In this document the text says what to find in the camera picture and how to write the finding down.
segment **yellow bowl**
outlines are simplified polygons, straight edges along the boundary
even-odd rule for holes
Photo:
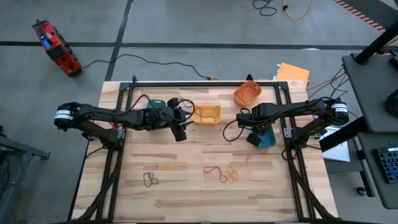
[[[218,124],[221,121],[221,107],[195,105],[192,119],[195,124]]]

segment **orange basket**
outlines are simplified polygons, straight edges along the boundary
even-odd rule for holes
[[[261,94],[261,87],[254,81],[247,81],[234,92],[235,103],[241,107],[251,104]]]
[[[218,124],[221,121],[221,107],[195,105],[192,119],[195,124]]]

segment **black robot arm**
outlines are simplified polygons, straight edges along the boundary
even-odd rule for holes
[[[284,130],[293,145],[305,147],[311,135],[320,136],[326,133],[325,128],[329,125],[341,126],[349,121],[347,105],[340,99],[331,98],[319,98],[289,105],[260,103],[252,109],[252,113],[237,114],[236,120],[239,127],[252,127],[253,133],[248,136],[247,141],[258,146],[261,142],[258,135],[264,135],[267,127],[277,119],[310,114],[317,115],[318,118],[302,128]]]
[[[117,111],[99,108],[77,102],[65,103],[58,107],[54,124],[58,129],[66,131],[75,128],[83,131],[83,136],[94,136],[106,147],[117,146],[119,131],[117,129],[105,129],[91,120],[106,121],[120,124],[133,130],[151,131],[155,129],[170,128],[176,141],[186,140],[185,128],[190,123],[186,115],[190,115],[178,106],[177,98],[167,102],[167,106],[156,106],[141,110]]]

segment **gray floor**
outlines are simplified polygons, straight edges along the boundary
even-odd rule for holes
[[[126,0],[0,2],[0,41],[36,41],[35,19],[47,19],[69,42],[114,42]],[[306,3],[290,1],[297,14]],[[244,44],[366,45],[379,32],[332,0],[314,1],[311,13],[290,21],[281,10],[260,17],[246,1],[135,0],[123,42],[194,42]],[[280,0],[272,5],[280,8]],[[82,65],[109,60],[113,48],[73,48]],[[97,104],[108,65],[96,63],[79,77],[67,77],[41,47],[0,47],[0,124],[17,141],[51,151],[49,161],[34,159],[21,185],[14,217],[29,223],[64,221],[68,215],[87,142],[79,131],[57,131],[53,125],[59,104],[68,101]],[[341,67],[342,50],[244,50],[244,49],[138,49],[121,48],[159,62],[190,63],[203,75],[220,80],[272,78],[277,64],[309,69],[310,87],[332,76]],[[138,58],[116,62],[113,81],[199,80],[191,68],[149,65]],[[349,82],[342,89],[350,111],[360,114]],[[329,95],[328,86],[315,97]],[[356,195],[359,174],[330,174],[340,217],[347,220],[396,223],[398,213],[381,206],[378,198]]]

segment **wooden tabletop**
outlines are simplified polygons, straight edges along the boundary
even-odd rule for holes
[[[116,107],[119,84],[120,82],[104,83],[99,107]],[[277,144],[270,149],[256,149],[246,142],[249,134],[246,130],[235,142],[227,142],[222,137],[225,125],[239,113],[240,107],[233,100],[235,89],[237,87],[231,86],[134,89],[133,102],[140,95],[147,94],[153,100],[167,101],[179,97],[190,99],[198,105],[220,105],[222,120],[211,126],[189,125],[186,130],[187,140],[182,142],[175,142],[170,129],[150,132],[129,129],[116,200],[115,222],[297,221],[288,165],[281,157],[284,140],[280,122],[272,125]],[[289,82],[289,90],[293,103],[307,100],[302,82]],[[264,102],[276,103],[273,86],[263,86],[261,95],[248,108]],[[146,100],[140,101],[135,109],[144,108],[146,103]],[[301,116],[295,119],[297,126],[304,126],[312,117]],[[107,123],[101,124],[110,128]],[[227,138],[237,136],[239,132],[238,125],[234,123],[226,132]],[[319,147],[318,141],[314,139],[309,140],[308,144]],[[88,152],[99,147],[99,141],[91,142]],[[321,151],[306,148],[303,156],[311,189],[326,209],[337,216]],[[101,150],[85,161],[73,218],[83,214],[100,191],[105,159],[106,150]],[[237,181],[221,183],[217,171],[204,174],[205,166],[219,166],[223,170],[226,166],[231,166],[238,173]],[[145,172],[153,172],[159,183],[145,187]],[[302,190],[300,195],[307,214]],[[108,210],[109,197],[107,199],[104,215]]]

